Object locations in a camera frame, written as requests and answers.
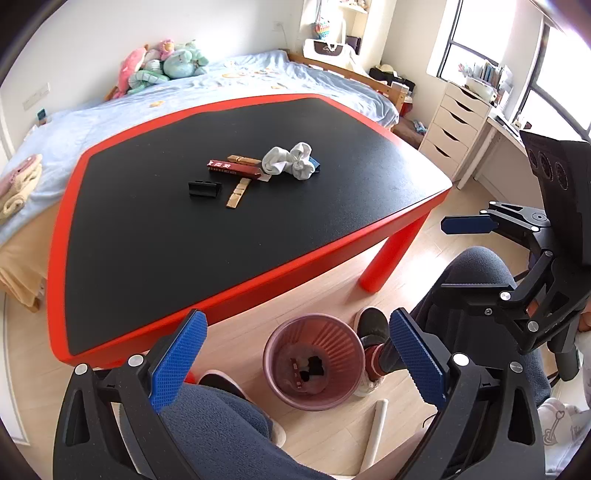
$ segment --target window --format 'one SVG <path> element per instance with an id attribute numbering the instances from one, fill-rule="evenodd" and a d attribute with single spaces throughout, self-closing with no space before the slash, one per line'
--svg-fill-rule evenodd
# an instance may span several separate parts
<path id="1" fill-rule="evenodd" d="M 437 76 L 464 83 L 458 65 L 499 66 L 513 26 L 515 0 L 459 0 Z"/>
<path id="2" fill-rule="evenodd" d="M 540 52 L 517 115 L 557 140 L 590 140 L 591 50 L 574 35 L 544 26 Z"/>

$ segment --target window frame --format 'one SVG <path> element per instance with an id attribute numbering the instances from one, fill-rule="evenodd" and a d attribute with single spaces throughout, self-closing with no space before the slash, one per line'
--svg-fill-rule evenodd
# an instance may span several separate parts
<path id="1" fill-rule="evenodd" d="M 473 55 L 476 55 L 477 57 L 482 58 L 482 60 L 487 60 L 490 64 L 492 64 L 495 68 L 499 66 L 499 63 L 497 61 L 494 61 L 492 59 L 490 59 L 489 57 L 487 57 L 486 55 L 483 55 L 482 53 L 478 53 L 476 50 L 473 50 L 470 47 L 466 47 L 465 45 L 458 43 L 457 41 L 454 41 L 453 37 L 456 34 L 456 28 L 457 28 L 457 23 L 460 20 L 460 13 L 462 13 L 462 6 L 464 4 L 464 0 L 459 0 L 457 3 L 457 8 L 456 8 L 456 15 L 453 18 L 453 24 L 452 24 L 452 29 L 449 32 L 449 36 L 447 38 L 447 44 L 445 47 L 445 51 L 443 52 L 443 57 L 441 58 L 441 63 L 439 64 L 439 68 L 437 69 L 437 78 L 441 78 L 441 80 L 445 80 L 447 81 L 445 78 L 443 78 L 441 76 L 441 74 L 443 74 L 443 69 L 445 68 L 445 65 L 447 63 L 447 58 L 449 56 L 449 51 L 451 49 L 452 46 L 456 46 L 458 48 L 462 48 L 470 53 L 472 53 Z"/>
<path id="2" fill-rule="evenodd" d="M 583 125 L 578 123 L 573 116 L 566 111 L 566 109 L 558 103 L 548 92 L 546 92 L 543 88 L 537 85 L 537 79 L 540 75 L 540 71 L 542 69 L 542 65 L 544 64 L 544 58 L 546 55 L 546 49 L 548 48 L 548 38 L 550 37 L 550 28 L 552 26 L 544 22 L 544 28 L 542 30 L 542 37 L 540 40 L 540 49 L 538 51 L 538 56 L 535 60 L 534 70 L 531 73 L 530 81 L 527 84 L 527 88 L 525 90 L 525 94 L 521 99 L 521 103 L 519 104 L 519 108 L 517 109 L 513 120 L 515 120 L 525 107 L 527 99 L 530 96 L 530 92 L 537 93 L 543 101 L 549 104 L 556 112 L 576 131 L 580 136 L 581 140 L 585 140 L 589 142 L 589 133 L 591 132 L 591 123 L 589 124 L 588 128 L 585 128 Z"/>

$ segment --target folded towel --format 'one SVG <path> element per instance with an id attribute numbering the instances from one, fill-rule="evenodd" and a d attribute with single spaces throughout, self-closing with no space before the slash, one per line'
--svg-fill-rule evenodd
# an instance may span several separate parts
<path id="1" fill-rule="evenodd" d="M 28 178 L 41 163 L 42 155 L 31 155 L 22 161 L 14 170 L 0 179 L 0 205 L 15 196 L 28 183 Z"/>
<path id="2" fill-rule="evenodd" d="M 2 210 L 0 210 L 0 225 L 25 206 L 25 202 L 29 198 L 29 195 L 35 189 L 37 183 L 39 183 L 41 169 L 41 164 L 37 164 L 37 167 L 32 172 L 29 172 L 27 183 L 24 184 L 24 187 L 20 192 L 7 198 L 4 203 L 0 203 L 2 208 Z"/>

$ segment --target pink trash can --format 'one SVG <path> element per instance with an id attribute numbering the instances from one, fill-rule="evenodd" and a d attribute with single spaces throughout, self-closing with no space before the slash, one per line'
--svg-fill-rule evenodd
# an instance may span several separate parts
<path id="1" fill-rule="evenodd" d="M 308 375 L 304 372 L 302 377 L 300 370 L 312 372 L 312 362 L 316 371 L 322 364 L 322 373 L 305 381 Z M 267 340 L 262 364 L 275 395 L 300 410 L 320 411 L 351 396 L 365 369 L 365 355 L 349 325 L 330 315 L 311 313 L 279 325 Z"/>

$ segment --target bag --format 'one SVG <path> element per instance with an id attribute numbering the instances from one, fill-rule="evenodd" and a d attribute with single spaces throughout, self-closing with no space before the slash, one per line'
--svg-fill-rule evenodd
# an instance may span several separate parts
<path id="1" fill-rule="evenodd" d="M 316 22 L 314 23 L 314 33 L 318 40 L 324 40 L 330 33 L 330 20 L 322 17 L 323 0 L 318 0 L 316 9 Z"/>

